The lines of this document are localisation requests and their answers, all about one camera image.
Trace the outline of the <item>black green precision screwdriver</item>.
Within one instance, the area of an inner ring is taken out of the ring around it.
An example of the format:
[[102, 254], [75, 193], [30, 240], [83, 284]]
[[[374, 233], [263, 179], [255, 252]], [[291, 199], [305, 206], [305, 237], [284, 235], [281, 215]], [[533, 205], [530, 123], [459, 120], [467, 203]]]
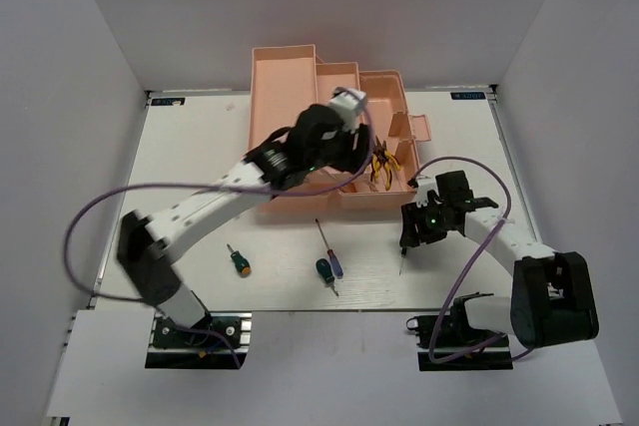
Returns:
[[405, 260], [405, 257], [406, 257], [406, 253], [407, 253], [407, 248], [406, 247], [402, 247], [400, 249], [400, 261], [399, 261], [398, 275], [401, 275], [401, 273], [402, 273], [402, 268], [403, 268], [404, 260]]

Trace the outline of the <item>yellow long nose pliers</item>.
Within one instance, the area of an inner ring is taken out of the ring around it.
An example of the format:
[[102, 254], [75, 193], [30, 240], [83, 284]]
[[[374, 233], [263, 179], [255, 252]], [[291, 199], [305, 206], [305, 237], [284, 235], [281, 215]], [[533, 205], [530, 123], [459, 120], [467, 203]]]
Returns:
[[379, 137], [376, 137], [370, 162], [369, 180], [375, 184], [381, 173], [384, 173], [383, 186], [389, 192], [393, 182], [393, 175], [400, 171], [401, 165], [395, 155], [389, 151], [386, 142], [382, 142]]

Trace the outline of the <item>pink plastic toolbox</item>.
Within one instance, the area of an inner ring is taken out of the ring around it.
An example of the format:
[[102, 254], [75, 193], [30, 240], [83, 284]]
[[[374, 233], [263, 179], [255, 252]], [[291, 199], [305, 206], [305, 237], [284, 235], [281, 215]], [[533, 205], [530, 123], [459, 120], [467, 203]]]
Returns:
[[247, 158], [280, 191], [260, 212], [399, 209], [429, 138], [398, 72], [325, 63], [313, 45], [254, 49]]

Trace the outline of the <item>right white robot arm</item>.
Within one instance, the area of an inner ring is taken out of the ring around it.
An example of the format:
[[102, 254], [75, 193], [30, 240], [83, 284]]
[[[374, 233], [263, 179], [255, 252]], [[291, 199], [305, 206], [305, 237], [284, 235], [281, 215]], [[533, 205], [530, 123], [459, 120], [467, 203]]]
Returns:
[[590, 340], [599, 321], [586, 259], [559, 252], [507, 220], [498, 204], [478, 198], [463, 171], [409, 180], [413, 201], [401, 208], [401, 250], [457, 232], [475, 242], [511, 276], [506, 296], [472, 293], [450, 302], [442, 323], [460, 343], [513, 335], [527, 348]]

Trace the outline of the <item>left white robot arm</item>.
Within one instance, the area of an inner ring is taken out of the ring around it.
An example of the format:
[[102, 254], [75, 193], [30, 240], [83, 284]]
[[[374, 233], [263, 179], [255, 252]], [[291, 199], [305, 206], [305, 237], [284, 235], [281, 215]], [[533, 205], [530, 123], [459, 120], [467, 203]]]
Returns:
[[176, 326], [188, 344], [211, 333], [209, 312], [175, 270], [194, 245], [234, 217], [277, 198], [312, 195], [302, 184], [329, 167], [354, 177], [370, 160], [371, 117], [366, 100], [344, 92], [328, 104], [313, 104], [280, 142], [270, 136], [227, 174], [195, 194], [148, 216], [129, 212], [120, 222], [116, 260], [141, 296]]

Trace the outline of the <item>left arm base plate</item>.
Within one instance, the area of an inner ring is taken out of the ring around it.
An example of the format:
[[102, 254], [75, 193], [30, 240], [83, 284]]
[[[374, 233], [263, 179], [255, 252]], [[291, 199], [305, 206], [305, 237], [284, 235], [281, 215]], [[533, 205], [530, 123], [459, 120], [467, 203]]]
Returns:
[[203, 326], [210, 333], [190, 333], [157, 314], [146, 353], [146, 369], [237, 370], [249, 352], [252, 315], [217, 312]]

